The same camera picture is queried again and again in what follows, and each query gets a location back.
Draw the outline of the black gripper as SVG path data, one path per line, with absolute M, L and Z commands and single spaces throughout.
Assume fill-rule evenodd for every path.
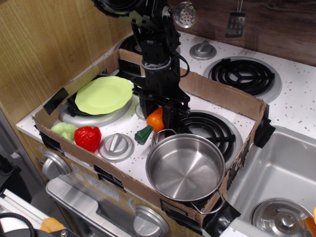
M 179 117 L 190 114 L 190 97 L 180 88 L 180 65 L 172 64 L 163 70 L 145 70 L 144 77 L 133 76 L 134 93 L 140 99 L 145 118 L 162 107 L 164 128 L 171 128 Z

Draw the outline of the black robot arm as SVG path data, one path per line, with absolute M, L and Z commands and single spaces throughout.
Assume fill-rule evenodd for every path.
M 148 117 L 157 107 L 163 109 L 165 128 L 171 128 L 180 116 L 190 113 L 190 97 L 180 88 L 180 61 L 177 52 L 180 34 L 165 0 L 95 0 L 103 14 L 129 22 L 141 48 L 144 77 L 131 78 L 133 92 Z

